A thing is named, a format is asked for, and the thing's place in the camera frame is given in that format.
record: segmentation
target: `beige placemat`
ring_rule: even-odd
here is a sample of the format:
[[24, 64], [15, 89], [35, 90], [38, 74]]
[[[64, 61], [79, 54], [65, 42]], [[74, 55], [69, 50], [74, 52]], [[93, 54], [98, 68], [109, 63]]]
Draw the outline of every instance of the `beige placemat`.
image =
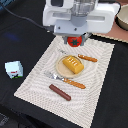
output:
[[[85, 84], [86, 89], [82, 90], [61, 81], [51, 80], [43, 75], [44, 70], [57, 73], [54, 63], [58, 57], [62, 56], [58, 48], [74, 53], [84, 53], [98, 59], [97, 63], [85, 61], [85, 70], [82, 75], [73, 79]], [[88, 39], [82, 47], [72, 48], [63, 43], [62, 37], [57, 36], [14, 95], [83, 128], [89, 128], [113, 48], [112, 44], [92, 39]], [[51, 83], [71, 95], [72, 100], [65, 101], [53, 93], [48, 88]]]

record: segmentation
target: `table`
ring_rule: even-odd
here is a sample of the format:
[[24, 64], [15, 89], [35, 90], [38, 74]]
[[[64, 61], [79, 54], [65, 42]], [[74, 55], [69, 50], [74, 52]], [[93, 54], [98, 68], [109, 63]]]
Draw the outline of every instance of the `table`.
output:
[[[45, 1], [24, 0], [11, 11], [29, 17], [42, 24]], [[0, 15], [0, 104], [17, 112], [29, 115], [53, 128], [80, 128], [48, 111], [14, 97], [27, 75], [55, 38], [52, 33], [37, 28], [28, 21], [11, 16]], [[106, 73], [100, 98], [91, 128], [126, 128], [128, 126], [128, 44], [98, 36], [92, 39], [115, 44]], [[10, 79], [4, 64], [20, 61], [24, 76]]]

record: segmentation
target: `small box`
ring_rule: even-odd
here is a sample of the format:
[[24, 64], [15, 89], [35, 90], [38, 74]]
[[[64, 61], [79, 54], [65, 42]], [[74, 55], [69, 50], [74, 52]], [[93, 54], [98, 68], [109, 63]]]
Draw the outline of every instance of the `small box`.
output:
[[20, 61], [5, 63], [5, 69], [11, 79], [23, 76], [23, 67]]

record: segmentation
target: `wooden handle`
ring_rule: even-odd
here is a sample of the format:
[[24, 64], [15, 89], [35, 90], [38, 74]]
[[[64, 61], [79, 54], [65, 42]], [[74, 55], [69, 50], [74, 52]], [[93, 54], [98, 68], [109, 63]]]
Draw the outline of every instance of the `wooden handle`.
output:
[[86, 88], [83, 84], [74, 82], [74, 81], [69, 80], [69, 79], [66, 79], [66, 78], [64, 78], [64, 82], [65, 82], [65, 83], [68, 83], [68, 84], [71, 84], [71, 85], [73, 85], [73, 86], [76, 86], [76, 87], [78, 87], [78, 88], [81, 88], [81, 89], [85, 89], [85, 88]]
[[85, 59], [85, 60], [88, 60], [88, 61], [92, 61], [92, 62], [97, 62], [97, 61], [98, 61], [98, 60], [95, 59], [95, 58], [88, 57], [88, 56], [83, 56], [83, 55], [80, 55], [80, 54], [78, 54], [78, 57], [81, 58], [81, 59]]

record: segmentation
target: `silver fork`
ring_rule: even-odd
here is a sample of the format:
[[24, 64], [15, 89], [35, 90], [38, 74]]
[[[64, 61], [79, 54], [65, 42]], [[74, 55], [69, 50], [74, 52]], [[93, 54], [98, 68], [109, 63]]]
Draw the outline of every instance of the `silver fork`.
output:
[[85, 88], [86, 88], [85, 85], [83, 85], [83, 84], [80, 84], [80, 83], [78, 83], [78, 82], [74, 82], [74, 81], [69, 80], [69, 79], [67, 79], [67, 78], [59, 77], [59, 76], [57, 76], [56, 74], [51, 73], [51, 72], [49, 72], [49, 71], [45, 71], [44, 74], [45, 74], [47, 77], [51, 78], [51, 79], [61, 80], [61, 81], [65, 82], [65, 83], [71, 84], [71, 85], [76, 86], [76, 87], [78, 87], [78, 88], [81, 88], [81, 89], [85, 89]]

